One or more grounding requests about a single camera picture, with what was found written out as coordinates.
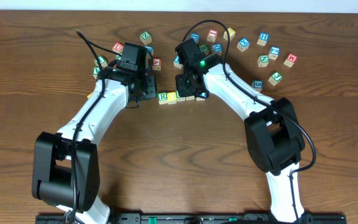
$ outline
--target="cable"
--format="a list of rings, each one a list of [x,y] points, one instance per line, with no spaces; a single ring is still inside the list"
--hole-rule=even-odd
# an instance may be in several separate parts
[[[98,62],[99,69],[100,69],[100,71],[102,73],[102,77],[101,77],[102,90],[101,90],[100,94],[98,95],[97,99],[92,103],[92,105],[88,108],[88,110],[86,110],[85,114],[82,116],[80,121],[76,124],[76,128],[74,130],[73,141],[71,142],[71,178],[73,178],[73,195],[74,196],[73,196],[73,210],[71,211],[71,216],[70,216],[70,219],[69,219],[68,223],[73,223],[74,222],[75,213],[77,211],[77,206],[78,206],[77,176],[76,176],[76,167],[75,167],[75,159],[76,159],[76,144],[75,144],[75,142],[76,142],[76,139],[77,139],[78,132],[80,131],[80,129],[81,129],[83,123],[84,123],[84,120],[89,115],[89,113],[92,111],[92,109],[96,106],[96,104],[99,102],[99,100],[103,97],[104,90],[106,88],[106,84],[104,83],[105,76],[104,76],[103,67],[100,64],[100,61],[99,61],[98,56],[96,55],[96,52],[93,50],[90,41],[88,41],[88,39],[81,33],[81,31],[77,30],[76,33],[77,33],[78,36],[80,36],[85,41],[85,43],[87,44],[87,46],[91,50],[93,56],[95,57],[96,61]]]
[[[96,48],[99,48],[99,49],[101,49],[101,50],[104,50],[104,51],[107,51],[107,52],[116,54],[116,55],[118,55],[118,56],[121,57],[121,54],[119,54],[119,53],[117,53],[117,52],[113,52],[112,50],[105,49],[104,47],[100,47],[99,45],[92,43],[90,40],[88,40],[88,42],[89,42],[91,45],[95,46]]]
[[[261,100],[258,99],[258,97],[249,92],[247,92],[246,90],[244,90],[241,86],[239,86],[232,78],[231,76],[227,73],[226,71],[226,58],[227,58],[227,53],[229,52],[229,46],[230,46],[230,33],[228,31],[228,29],[226,28],[226,26],[219,22],[219,21],[216,21],[216,20],[213,20],[213,19],[210,19],[210,20],[204,20],[204,21],[201,21],[197,24],[195,24],[192,28],[190,28],[190,30],[186,33],[186,35],[184,36],[183,40],[182,41],[185,41],[186,40],[186,37],[187,35],[195,28],[197,27],[198,25],[200,24],[203,24],[205,22],[214,22],[214,23],[217,23],[219,25],[221,25],[224,30],[227,32],[227,47],[226,47],[226,53],[224,54],[224,58],[223,58],[223,72],[226,76],[226,78],[236,87],[238,88],[241,92],[243,92],[245,95],[247,95],[248,97],[250,97],[251,99],[253,99],[255,102],[265,106],[266,108],[276,112],[278,115],[280,116],[283,116],[284,118],[286,118],[287,120],[289,120],[292,124],[294,124],[301,132],[302,134],[305,136],[306,140],[308,141],[309,145],[310,145],[310,148],[311,148],[311,152],[313,154],[313,157],[312,157],[312,160],[310,162],[309,165],[305,166],[305,167],[302,167],[302,168],[299,168],[299,169],[295,169],[295,170],[292,170],[289,174],[289,178],[290,178],[290,185],[291,185],[291,196],[292,196],[292,206],[293,206],[293,209],[294,209],[294,213],[295,213],[295,217],[296,217],[296,222],[299,223],[299,219],[298,219],[298,212],[296,210],[296,205],[295,205],[295,193],[294,193],[294,190],[293,190],[293,174],[295,172],[301,172],[301,171],[304,171],[304,170],[308,170],[310,169],[316,162],[316,156],[317,156],[317,153],[316,153],[316,148],[314,147],[314,144],[313,144],[313,141],[311,140],[310,136],[308,135],[308,133],[298,124],[298,122],[296,122],[292,116],[290,116],[289,114],[287,114],[286,112],[284,111],[281,111],[280,109],[272,106],[272,105],[269,105]]]

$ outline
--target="cube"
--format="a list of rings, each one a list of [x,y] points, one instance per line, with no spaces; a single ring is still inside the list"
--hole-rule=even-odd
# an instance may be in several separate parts
[[[239,41],[239,43],[237,44],[237,48],[238,48],[241,52],[244,52],[245,50],[248,49],[249,44],[250,44],[250,42],[249,42],[247,39],[243,38],[243,39],[241,39],[241,40]]]
[[[208,46],[207,46],[206,44],[201,45],[201,46],[200,46],[200,50],[201,50],[202,52],[204,52],[205,55],[208,55],[208,54],[209,54],[209,48],[208,48]]]
[[[173,60],[173,65],[176,67],[176,68],[179,68],[179,69],[182,69],[183,68],[183,65],[180,63],[179,61],[179,56],[176,56],[175,59]]]
[[[206,93],[202,93],[200,96],[206,97]],[[204,98],[201,98],[201,97],[197,97],[197,98],[196,98],[196,101],[203,101],[203,100],[205,100],[205,99],[204,99]]]
[[[103,56],[99,56],[98,59],[99,59],[100,64],[102,65],[102,68],[105,68],[107,66],[107,60]],[[96,66],[99,66],[98,61],[96,59],[93,61],[96,64]]]
[[[292,65],[298,60],[298,57],[293,55],[293,54],[289,54],[287,59],[285,59],[284,61],[284,65],[288,66],[288,67],[292,67]]]
[[[177,90],[177,102],[186,101],[186,97],[180,97],[179,92]]]
[[[177,93],[176,92],[167,93],[167,96],[168,96],[168,104],[169,105],[177,103]]]
[[[120,42],[117,42],[112,46],[112,51],[115,53],[121,54],[123,50],[124,50],[124,46]]]
[[[259,67],[266,67],[269,64],[269,56],[261,55],[258,58],[258,66]]]
[[[265,46],[268,40],[269,40],[268,34],[260,33],[257,44]]]
[[[268,53],[269,59],[276,60],[280,54],[280,49],[278,47],[271,47],[270,52]]]
[[[193,38],[193,40],[198,44],[198,41],[200,40],[200,35],[196,33],[191,33],[190,38]]]
[[[218,36],[218,32],[216,30],[209,30],[206,40],[215,43],[217,36]]]
[[[159,71],[161,70],[161,59],[153,58],[153,70]]]
[[[98,78],[99,72],[100,72],[99,67],[93,67],[93,76],[94,76],[94,78]]]
[[[270,82],[273,86],[277,85],[283,77],[278,73],[275,72],[273,75],[268,79],[268,82]]]
[[[152,46],[146,45],[144,46],[144,48],[146,48],[146,50],[148,50],[152,54],[152,56],[154,56],[154,48]]]
[[[195,97],[194,96],[186,96],[186,100],[194,100]]]
[[[161,105],[161,104],[168,103],[167,92],[158,93],[158,103],[159,103],[160,105]]]
[[[145,31],[141,33],[140,41],[142,41],[144,45],[147,45],[152,42],[152,35],[149,32]]]
[[[262,88],[264,87],[264,82],[262,80],[254,80],[252,82],[252,87],[254,90],[260,92],[260,91],[262,91]]]
[[[218,55],[222,54],[223,48],[221,44],[214,44],[212,45],[211,48],[212,48],[212,54],[218,54]]]
[[[230,35],[230,40],[232,40],[236,34],[236,32],[234,31],[234,29],[232,29],[231,27],[227,28],[227,30],[229,31],[229,35]],[[224,34],[223,34],[223,38],[225,40],[227,40],[227,32],[224,31]]]

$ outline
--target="red block face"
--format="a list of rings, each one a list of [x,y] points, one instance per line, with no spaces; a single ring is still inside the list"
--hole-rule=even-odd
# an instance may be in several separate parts
[[[124,46],[118,42],[116,44],[114,44],[114,46],[112,47],[113,50],[116,50],[118,52],[122,51],[123,48],[124,48]]]
[[[288,57],[287,57],[287,60],[289,60],[292,63],[295,63],[296,60],[298,60],[298,57],[293,55],[293,54],[289,54]]]
[[[161,59],[153,58],[153,66],[161,66]]]
[[[209,30],[208,35],[210,37],[217,37],[218,36],[218,32],[216,30]]]

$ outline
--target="white background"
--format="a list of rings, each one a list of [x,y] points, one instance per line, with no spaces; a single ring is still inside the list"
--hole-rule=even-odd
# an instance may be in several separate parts
[[[0,0],[0,9],[358,13],[358,0]]]

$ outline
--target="wooden tabletop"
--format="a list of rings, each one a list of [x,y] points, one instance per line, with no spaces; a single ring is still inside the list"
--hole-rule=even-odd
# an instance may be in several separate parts
[[[358,15],[181,12],[0,11],[0,223],[33,223],[60,213],[31,195],[34,142],[65,125],[93,91],[93,56],[77,37],[110,48],[141,44],[152,34],[159,91],[175,90],[174,48],[196,22],[217,19],[236,31],[228,64],[262,93],[288,98],[317,148],[316,165],[300,174],[303,206],[313,213],[344,213],[358,223]],[[215,24],[195,29],[206,43]],[[256,44],[270,34],[265,47]],[[250,40],[245,52],[236,49]],[[257,57],[271,45],[280,56],[266,68]],[[97,53],[112,60],[106,52]],[[292,68],[285,57],[299,57]],[[278,71],[283,80],[267,80]],[[310,162],[307,146],[301,166]],[[109,206],[144,213],[244,213],[269,210],[265,174],[249,156],[243,121],[217,96],[122,110],[99,146],[99,196]]]

